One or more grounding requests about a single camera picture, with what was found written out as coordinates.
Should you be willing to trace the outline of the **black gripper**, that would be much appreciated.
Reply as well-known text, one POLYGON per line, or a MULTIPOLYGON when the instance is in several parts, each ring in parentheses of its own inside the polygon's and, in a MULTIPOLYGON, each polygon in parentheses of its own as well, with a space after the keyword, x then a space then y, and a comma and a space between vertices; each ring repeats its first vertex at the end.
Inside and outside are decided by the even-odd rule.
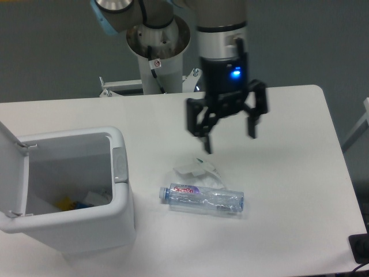
POLYGON ((186 99, 187 130, 199 138, 204 150, 212 153, 210 132, 219 118, 225 118, 244 110, 248 114, 247 132, 255 139, 259 118, 268 113, 266 84, 260 80, 248 83, 248 54, 225 60, 201 57, 205 83, 205 99, 186 99), (249 107, 245 100, 248 91, 255 96, 255 106, 249 107))

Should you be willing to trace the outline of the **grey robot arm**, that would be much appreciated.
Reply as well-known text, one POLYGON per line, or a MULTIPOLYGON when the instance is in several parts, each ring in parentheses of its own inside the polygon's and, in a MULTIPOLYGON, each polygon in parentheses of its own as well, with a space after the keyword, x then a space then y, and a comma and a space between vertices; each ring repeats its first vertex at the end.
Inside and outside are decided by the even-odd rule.
POLYGON ((265 83, 248 78, 245 1, 91 1, 91 7, 107 34, 126 33, 147 95, 182 91, 190 30, 174 7, 191 10, 205 96, 186 100, 187 130, 210 152, 210 131, 218 120, 244 111, 248 135, 256 137, 268 101, 265 83))

